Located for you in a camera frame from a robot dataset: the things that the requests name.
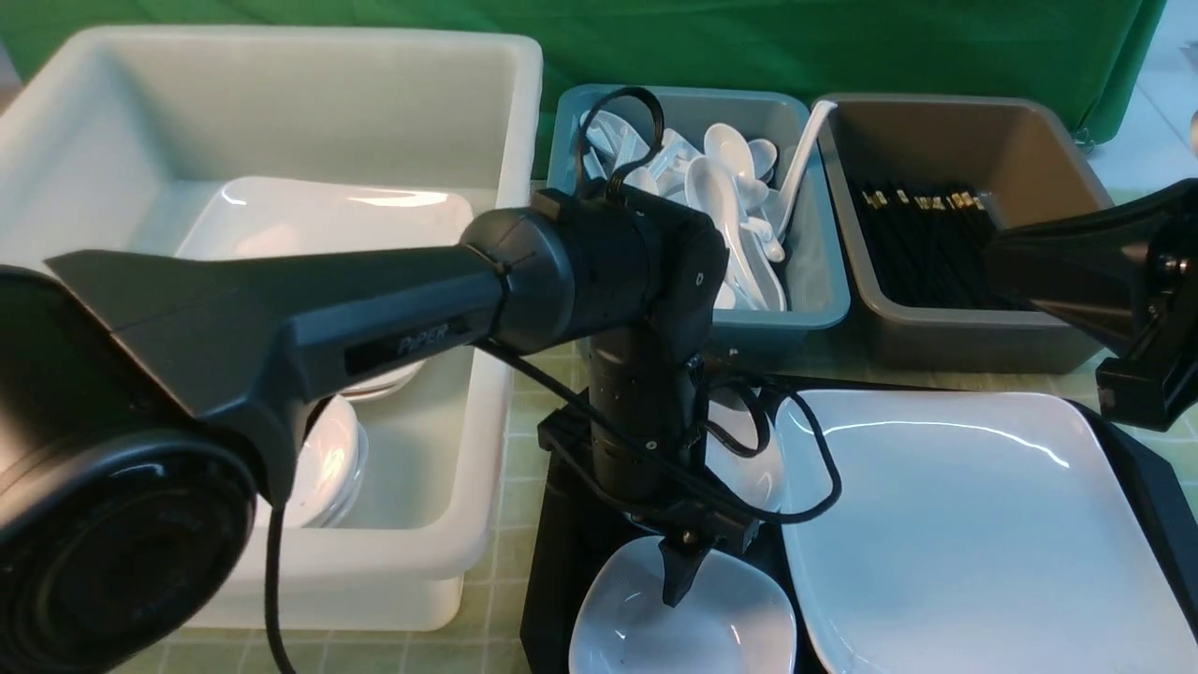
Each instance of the brown plastic bin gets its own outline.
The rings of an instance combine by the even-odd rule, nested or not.
[[[1099,352],[1090,336],[1043,312],[907,306],[888,298],[846,178],[967,182],[987,195],[999,227],[1109,207],[1109,195],[1055,115],[1016,98],[827,98],[837,108],[819,150],[860,299],[854,312],[866,321],[873,362],[898,370],[1064,374]]]

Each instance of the square white plate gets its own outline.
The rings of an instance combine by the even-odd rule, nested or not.
[[[1039,394],[810,391],[843,478],[783,528],[830,672],[1193,674],[1198,644],[1089,424]],[[829,479],[776,421],[787,511]]]

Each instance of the square white bowl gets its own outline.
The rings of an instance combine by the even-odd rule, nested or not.
[[[528,201],[541,55],[526,37],[123,26],[72,38],[0,116],[0,263],[174,254],[222,186],[271,176]],[[434,630],[482,554],[510,374],[459,350],[359,408],[371,453],[343,529],[289,532],[289,629]],[[194,626],[260,627],[265,535]]]
[[[798,625],[773,578],[718,551],[674,607],[661,602],[660,536],[604,564],[570,637],[570,674],[780,674],[794,669]]]

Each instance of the black cable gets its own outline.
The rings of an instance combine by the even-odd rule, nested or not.
[[[283,633],[279,630],[279,558],[283,548],[283,514],[286,505],[280,504],[271,510],[271,523],[266,530],[266,643],[271,646],[271,657],[282,674],[296,674],[295,666],[288,657],[283,645]]]
[[[811,407],[807,406],[806,401],[799,397],[794,391],[782,391],[772,383],[769,378],[761,378],[762,388],[772,388],[774,393],[781,394],[794,401],[803,415],[807,419],[807,424],[811,425],[811,432],[815,436],[816,445],[819,449],[819,456],[823,460],[824,468],[828,470],[828,476],[831,479],[831,490],[828,496],[824,497],[822,502],[816,504],[813,508],[801,511],[801,512],[770,512],[762,510],[756,506],[746,504],[743,499],[736,494],[726,493],[720,491],[713,485],[700,480],[694,474],[688,472],[682,466],[670,461],[668,459],[661,456],[659,453],[653,453],[646,450],[640,445],[640,443],[634,442],[623,431],[616,429],[612,423],[605,418],[599,411],[591,406],[589,402],[582,400],[574,391],[570,391],[562,383],[557,382],[549,375],[545,375],[540,369],[533,366],[532,364],[525,362],[520,356],[496,342],[478,342],[474,348],[490,354],[491,357],[506,363],[512,369],[525,375],[533,382],[540,384],[541,387],[549,389],[557,397],[562,399],[567,403],[575,406],[577,409],[582,411],[587,418],[601,426],[604,431],[612,435],[622,445],[624,445],[630,453],[635,454],[637,459],[653,464],[655,468],[660,469],[666,476],[674,480],[682,485],[688,492],[698,497],[706,503],[718,505],[726,511],[737,512],[742,516],[752,517],[760,520],[761,522],[773,523],[773,524],[800,524],[804,522],[810,522],[816,517],[819,517],[828,511],[839,499],[841,494],[841,478],[840,472],[836,469],[836,463],[831,459],[831,451],[828,449],[828,442],[824,439],[823,429],[819,426],[818,420],[816,420],[815,413]],[[740,379],[748,379],[745,376],[740,376]]]
[[[647,165],[653,157],[657,157],[661,152],[661,142],[666,134],[666,116],[661,110],[661,102],[658,97],[653,95],[652,91],[645,89],[643,86],[622,86],[592,105],[587,116],[582,120],[582,126],[577,129],[577,138],[574,142],[574,193],[581,194],[582,186],[587,181],[586,166],[582,163],[582,158],[586,156],[587,151],[591,148],[591,141],[587,140],[587,129],[591,128],[591,122],[594,121],[595,115],[599,110],[604,109],[607,103],[611,103],[616,98],[636,98],[645,107],[649,109],[649,116],[653,117],[653,142],[649,145],[648,152],[643,157],[634,162],[629,162],[622,166],[616,166],[616,170],[607,178],[606,196],[610,201],[619,201],[619,190],[624,187],[624,178],[628,174],[634,170]]]

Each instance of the gray plastic bin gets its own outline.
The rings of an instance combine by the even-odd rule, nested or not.
[[[1076,370],[1100,350],[1039,311],[906,306],[882,293],[846,172],[924,184],[963,181],[984,194],[999,227],[1090,213],[1111,198],[1048,109],[1014,98],[833,95],[819,135],[872,360],[900,370]]]
[[[616,85],[588,84],[562,95],[557,104],[553,146],[549,162],[547,186],[574,192],[573,144],[582,117],[592,105]],[[715,122],[732,125],[748,138],[768,138],[779,147],[778,175],[772,186],[786,177],[799,135],[807,121],[803,103],[781,93],[727,91],[714,89],[648,87],[661,101],[666,126],[680,133],[696,147],[703,145],[703,132]],[[636,99],[617,99],[609,110],[628,119],[646,139],[653,126],[645,105]],[[831,199],[824,178],[823,162],[812,152],[799,199],[783,241],[787,250],[781,278],[789,297],[786,311],[722,310],[714,315],[714,351],[736,354],[743,365],[779,369],[795,363],[803,336],[843,320],[851,303],[833,215]]]

